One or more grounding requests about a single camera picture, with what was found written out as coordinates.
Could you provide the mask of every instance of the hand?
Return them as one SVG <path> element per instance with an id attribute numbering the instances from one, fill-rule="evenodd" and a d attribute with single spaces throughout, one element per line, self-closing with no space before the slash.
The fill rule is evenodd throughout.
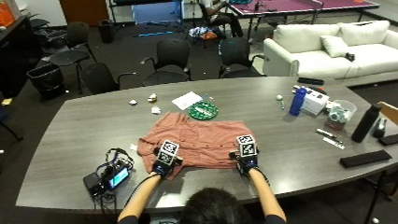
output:
<path id="1" fill-rule="evenodd" d="M 250 175 L 252 168 L 259 169 L 258 156 L 239 157 L 238 158 L 238 169 L 243 175 Z"/>
<path id="2" fill-rule="evenodd" d="M 152 172 L 158 173 L 163 178 L 167 178 L 174 173 L 175 166 L 167 165 L 162 161 L 155 161 Z"/>
<path id="3" fill-rule="evenodd" d="M 227 7 L 227 5 L 228 5 L 227 1 L 222 1 L 220 8 Z"/>

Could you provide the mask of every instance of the black hair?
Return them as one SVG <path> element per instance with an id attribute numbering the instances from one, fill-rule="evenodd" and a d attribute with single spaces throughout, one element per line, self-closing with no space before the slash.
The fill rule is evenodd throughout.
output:
<path id="1" fill-rule="evenodd" d="M 224 189 L 207 188 L 190 198 L 180 224 L 250 224 L 252 217 L 235 195 Z"/>

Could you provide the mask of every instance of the person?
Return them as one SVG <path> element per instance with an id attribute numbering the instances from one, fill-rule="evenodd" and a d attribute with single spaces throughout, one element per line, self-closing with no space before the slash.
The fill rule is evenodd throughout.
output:
<path id="1" fill-rule="evenodd" d="M 223 0 L 199 0 L 200 4 L 204 4 L 208 16 L 211 18 L 212 25 L 230 24 L 232 27 L 234 37 L 244 37 L 244 32 L 234 13 L 220 12 L 224 7 L 227 7 L 227 2 Z"/>
<path id="2" fill-rule="evenodd" d="M 256 159 L 240 160 L 239 166 L 243 173 L 248 175 L 256 186 L 263 212 L 264 224 L 287 224 L 287 216 L 278 202 L 266 175 L 262 173 Z M 138 189 L 130 203 L 119 216 L 120 224 L 139 223 L 148 197 L 163 177 L 172 173 L 172 169 L 164 168 L 155 163 L 154 171 Z M 246 211 L 235 195 L 224 189 L 207 188 L 194 194 L 184 206 L 180 224 L 246 224 L 254 223 L 251 215 Z"/>

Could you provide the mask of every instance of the clear container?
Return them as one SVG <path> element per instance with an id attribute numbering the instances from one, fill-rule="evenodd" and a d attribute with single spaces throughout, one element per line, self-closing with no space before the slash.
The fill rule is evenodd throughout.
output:
<path id="1" fill-rule="evenodd" d="M 328 115 L 327 126 L 341 131 L 345 129 L 351 118 L 357 111 L 357 106 L 347 100 L 333 101 L 332 111 Z"/>

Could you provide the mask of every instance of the white couch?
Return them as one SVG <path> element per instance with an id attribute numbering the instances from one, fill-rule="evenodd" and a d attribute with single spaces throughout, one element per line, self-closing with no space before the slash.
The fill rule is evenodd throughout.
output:
<path id="1" fill-rule="evenodd" d="M 264 55 L 271 77 L 332 77 L 347 86 L 398 79 L 398 33 L 389 21 L 279 25 L 264 40 Z"/>

